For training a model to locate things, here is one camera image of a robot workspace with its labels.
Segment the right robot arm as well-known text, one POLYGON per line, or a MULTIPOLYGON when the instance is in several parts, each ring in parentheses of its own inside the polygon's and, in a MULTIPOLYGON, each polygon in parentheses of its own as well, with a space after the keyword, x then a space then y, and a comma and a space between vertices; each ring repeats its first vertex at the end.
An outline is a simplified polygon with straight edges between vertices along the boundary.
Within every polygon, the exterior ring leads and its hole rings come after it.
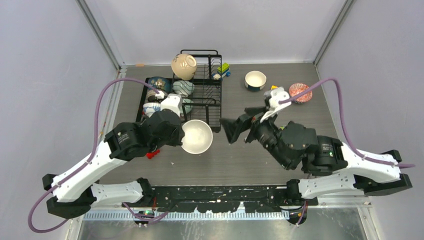
POLYGON ((275 125, 276 117, 265 117, 263 107, 248 107, 237 119, 221 118, 229 143, 248 132, 246 143, 259 142, 285 169, 300 167, 310 179, 291 179, 286 183, 285 198, 291 205, 318 196, 360 190, 366 196, 387 196, 412 188, 407 174, 401 172, 400 153, 390 150, 376 154, 354 152, 337 138, 317 135, 314 128, 290 121, 275 125))

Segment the beige bowl with flower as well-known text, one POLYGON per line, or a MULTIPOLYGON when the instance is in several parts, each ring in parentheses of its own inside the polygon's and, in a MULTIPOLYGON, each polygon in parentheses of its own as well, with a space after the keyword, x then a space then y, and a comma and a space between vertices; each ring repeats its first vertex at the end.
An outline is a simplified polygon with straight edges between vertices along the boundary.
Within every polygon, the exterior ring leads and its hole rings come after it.
POLYGON ((210 126, 198 119, 189 120, 182 125, 184 137, 182 149, 189 154, 202 154, 206 152, 213 142, 213 132, 210 126))

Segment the teal bowl white inside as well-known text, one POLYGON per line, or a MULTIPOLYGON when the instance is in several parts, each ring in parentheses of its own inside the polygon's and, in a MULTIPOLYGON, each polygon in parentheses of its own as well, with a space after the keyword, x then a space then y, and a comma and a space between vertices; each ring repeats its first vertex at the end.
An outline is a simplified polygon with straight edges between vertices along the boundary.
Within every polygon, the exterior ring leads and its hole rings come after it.
POLYGON ((249 71, 244 77, 245 87, 252 92, 258 92, 262 90, 266 82, 266 75, 258 70, 249 71))

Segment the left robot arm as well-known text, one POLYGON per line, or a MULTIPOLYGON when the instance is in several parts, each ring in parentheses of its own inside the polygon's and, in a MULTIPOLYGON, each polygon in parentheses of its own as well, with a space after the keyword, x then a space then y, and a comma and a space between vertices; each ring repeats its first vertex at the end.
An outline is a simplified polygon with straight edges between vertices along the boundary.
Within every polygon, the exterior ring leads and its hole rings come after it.
POLYGON ((98 206, 136 203, 148 207, 155 193, 146 178, 121 184, 97 181, 111 170, 165 145, 181 146, 184 135, 179 115, 169 109, 145 116, 139 122, 118 124, 95 146, 93 153, 71 169, 42 178, 44 189, 53 194, 46 202, 48 213, 73 219, 98 206))

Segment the beige bowl with brown markings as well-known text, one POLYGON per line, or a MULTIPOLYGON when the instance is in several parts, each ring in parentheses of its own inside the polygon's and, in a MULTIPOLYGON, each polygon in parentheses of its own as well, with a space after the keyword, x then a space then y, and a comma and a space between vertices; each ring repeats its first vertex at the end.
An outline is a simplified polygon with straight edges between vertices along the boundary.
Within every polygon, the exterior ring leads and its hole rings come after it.
POLYGON ((197 61, 190 54, 180 53, 171 61, 171 69, 178 78, 189 81, 196 73, 197 61))

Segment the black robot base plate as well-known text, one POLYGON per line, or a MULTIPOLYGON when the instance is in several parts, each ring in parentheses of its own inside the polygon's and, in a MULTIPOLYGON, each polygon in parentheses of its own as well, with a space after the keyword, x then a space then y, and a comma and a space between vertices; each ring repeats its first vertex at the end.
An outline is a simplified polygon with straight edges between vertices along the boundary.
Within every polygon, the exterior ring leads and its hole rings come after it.
POLYGON ((274 213, 304 202, 293 189, 278 185, 155 186, 128 206, 170 213, 234 213, 240 207, 246 213, 274 213))

